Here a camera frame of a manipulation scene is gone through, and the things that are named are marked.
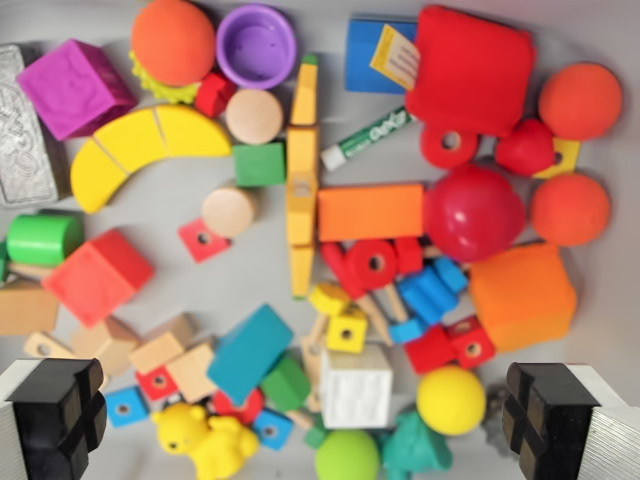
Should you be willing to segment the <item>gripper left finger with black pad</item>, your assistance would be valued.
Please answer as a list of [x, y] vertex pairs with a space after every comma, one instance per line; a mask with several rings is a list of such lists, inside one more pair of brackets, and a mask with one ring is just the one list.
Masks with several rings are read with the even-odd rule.
[[18, 359], [1, 374], [1, 477], [79, 479], [107, 420], [96, 359]]

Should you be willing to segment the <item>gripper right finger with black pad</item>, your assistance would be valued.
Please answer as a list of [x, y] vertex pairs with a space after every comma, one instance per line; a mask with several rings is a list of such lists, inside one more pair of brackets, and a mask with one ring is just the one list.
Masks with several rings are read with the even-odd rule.
[[502, 409], [527, 479], [637, 479], [639, 408], [590, 365], [512, 363]]

